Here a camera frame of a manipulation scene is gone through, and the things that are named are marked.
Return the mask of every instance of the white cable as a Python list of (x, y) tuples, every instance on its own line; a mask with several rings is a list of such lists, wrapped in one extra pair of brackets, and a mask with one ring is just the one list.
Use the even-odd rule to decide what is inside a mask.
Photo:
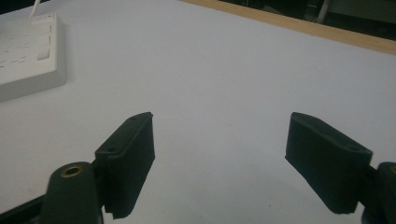
[(37, 11), (37, 7), (40, 4), (41, 0), (35, 0), (35, 4), (33, 5), (32, 13), (30, 14), (29, 18), (32, 18), (35, 15), (35, 12)]

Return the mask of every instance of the black plastic part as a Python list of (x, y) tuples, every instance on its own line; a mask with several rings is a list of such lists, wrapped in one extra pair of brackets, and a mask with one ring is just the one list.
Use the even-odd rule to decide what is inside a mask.
[(291, 114), (286, 159), (334, 213), (355, 211), (372, 155), (322, 120)]
[(0, 215), (1, 224), (22, 224), (40, 216), (44, 196), (33, 199)]
[(377, 192), (388, 223), (396, 223), (396, 163), (382, 162), (377, 168)]
[(93, 163), (101, 185), (101, 199), (114, 218), (127, 217), (134, 209), (140, 190), (155, 159), (152, 114), (125, 120), (95, 151)]
[(35, 3), (35, 0), (18, 0), (18, 1), (0, 1), (0, 14), (15, 11), (24, 7), (31, 7)]
[(40, 224), (98, 224), (94, 172), (90, 163), (74, 162), (56, 170), (44, 196)]

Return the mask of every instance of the white table surface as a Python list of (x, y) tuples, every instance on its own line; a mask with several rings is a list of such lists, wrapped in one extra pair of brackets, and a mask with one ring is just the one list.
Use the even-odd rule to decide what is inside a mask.
[[(68, 82), (0, 104), (0, 212), (46, 191), (128, 117), (154, 114), (156, 161), (106, 223), (360, 223), (284, 159), (293, 111), (396, 161), (396, 57), (176, 0), (52, 0)], [(0, 16), (26, 18), (30, 8)]]

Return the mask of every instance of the white electrical socket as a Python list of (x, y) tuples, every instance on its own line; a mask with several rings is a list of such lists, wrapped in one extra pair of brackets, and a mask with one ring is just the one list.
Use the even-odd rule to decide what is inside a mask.
[(0, 102), (65, 83), (64, 28), (57, 15), (6, 23), (0, 31)]

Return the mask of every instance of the screw hole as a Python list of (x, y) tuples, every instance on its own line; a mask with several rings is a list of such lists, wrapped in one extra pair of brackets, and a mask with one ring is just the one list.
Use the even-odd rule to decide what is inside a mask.
[(82, 166), (71, 166), (62, 171), (61, 176), (64, 178), (72, 177), (81, 174), (83, 171)]

